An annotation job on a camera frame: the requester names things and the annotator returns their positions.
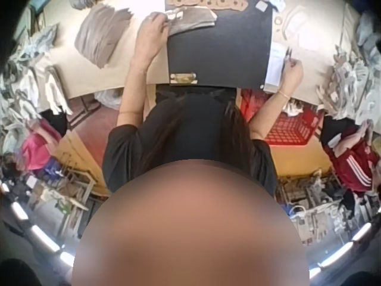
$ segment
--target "hand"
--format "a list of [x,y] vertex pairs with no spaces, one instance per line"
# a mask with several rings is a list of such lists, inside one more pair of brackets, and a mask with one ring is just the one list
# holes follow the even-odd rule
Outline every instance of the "hand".
[[136,39],[134,62],[144,71],[147,71],[161,48],[167,43],[169,23],[163,13],[151,13],[144,19]]
[[285,61],[285,69],[282,74],[280,91],[291,97],[301,84],[304,77],[303,64],[301,61],[289,59]]

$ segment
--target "white paper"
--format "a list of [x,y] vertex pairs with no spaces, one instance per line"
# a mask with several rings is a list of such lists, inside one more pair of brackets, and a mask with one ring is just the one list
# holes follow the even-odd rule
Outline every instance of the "white paper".
[[258,2],[258,4],[255,7],[256,7],[256,9],[264,12],[264,11],[266,11],[268,4],[263,2],[263,1],[260,1],[260,2]]
[[279,12],[282,12],[286,8],[285,0],[270,0],[270,2],[278,8]]
[[28,180],[26,181],[26,185],[31,189],[35,187],[36,183],[37,183],[37,178],[32,175],[29,176]]
[[271,43],[270,59],[268,61],[266,74],[266,84],[274,86],[280,85],[286,53],[287,47],[279,43]]
[[319,50],[319,37],[313,32],[307,25],[303,27],[299,32],[299,47],[307,49],[309,51]]

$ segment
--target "workbench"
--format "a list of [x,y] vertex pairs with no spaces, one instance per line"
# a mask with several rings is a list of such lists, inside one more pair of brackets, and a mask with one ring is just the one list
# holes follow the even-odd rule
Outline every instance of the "workbench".
[[[258,2],[249,1],[250,5]],[[341,42],[344,50],[351,49],[359,15],[343,0],[285,0],[285,2],[285,10],[281,13],[273,12],[274,19],[280,17],[284,22],[290,11],[302,5],[309,16],[309,21],[298,36],[288,41],[282,36],[280,26],[273,22],[272,41],[291,47],[293,58],[303,62],[305,78],[294,97],[318,105],[316,86],[324,83],[328,69],[333,65],[335,45]],[[103,3],[110,4],[116,9],[129,7],[135,15],[108,65],[103,69],[97,68],[82,57],[74,47],[77,32],[90,9],[78,11],[70,6],[69,1],[62,0],[51,0],[44,9],[46,25],[60,24],[55,48],[50,52],[50,60],[58,68],[68,99],[123,87],[142,20],[153,11],[165,11],[165,0],[146,0],[144,4],[141,0],[105,0]],[[308,49],[305,48],[305,43],[309,43]],[[168,57],[167,49],[164,48],[149,69],[147,84],[168,83],[168,81]],[[266,85],[264,90],[275,92],[276,87]]]

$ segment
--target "red basket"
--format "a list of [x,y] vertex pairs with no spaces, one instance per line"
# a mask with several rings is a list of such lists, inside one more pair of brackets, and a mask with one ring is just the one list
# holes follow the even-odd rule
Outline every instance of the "red basket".
[[[263,91],[242,90],[241,112],[249,121],[253,115],[264,105],[270,95]],[[274,127],[266,137],[266,142],[271,146],[305,146],[314,135],[323,112],[316,113],[316,107],[304,103],[304,112],[288,117],[282,113]]]

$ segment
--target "fluorescent light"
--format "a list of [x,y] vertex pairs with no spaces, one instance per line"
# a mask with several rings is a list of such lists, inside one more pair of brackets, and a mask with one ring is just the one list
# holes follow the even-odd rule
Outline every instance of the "fluorescent light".
[[18,202],[12,203],[11,208],[18,219],[27,220],[29,218]]
[[330,257],[328,257],[326,260],[324,260],[321,263],[322,267],[327,267],[331,265],[332,263],[336,262],[340,259],[349,249],[351,249],[353,246],[353,242],[345,244],[342,248],[340,248],[338,251],[333,253]]
[[6,183],[2,183],[1,186],[4,192],[10,192],[10,189],[8,188],[8,185]]
[[33,225],[32,226],[32,232],[47,246],[49,247],[53,252],[56,252],[60,249],[57,243],[55,243],[53,240],[51,240],[50,237],[46,235],[38,226]]
[[371,228],[371,223],[366,223],[352,238],[353,241],[359,241]]
[[316,275],[318,275],[321,272],[320,267],[316,267],[314,269],[310,269],[310,280],[314,278]]
[[67,252],[62,252],[60,255],[60,259],[71,267],[74,265],[74,258],[73,255]]

